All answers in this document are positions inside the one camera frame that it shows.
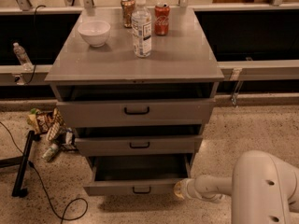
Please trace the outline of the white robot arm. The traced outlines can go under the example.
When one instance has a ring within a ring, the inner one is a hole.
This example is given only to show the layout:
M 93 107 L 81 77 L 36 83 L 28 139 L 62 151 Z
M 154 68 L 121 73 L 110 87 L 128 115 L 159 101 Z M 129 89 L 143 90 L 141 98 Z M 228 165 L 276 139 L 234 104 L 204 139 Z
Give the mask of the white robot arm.
M 232 224 L 291 224 L 299 212 L 299 168 L 259 150 L 243 153 L 230 177 L 199 175 L 174 186 L 181 199 L 231 198 Z

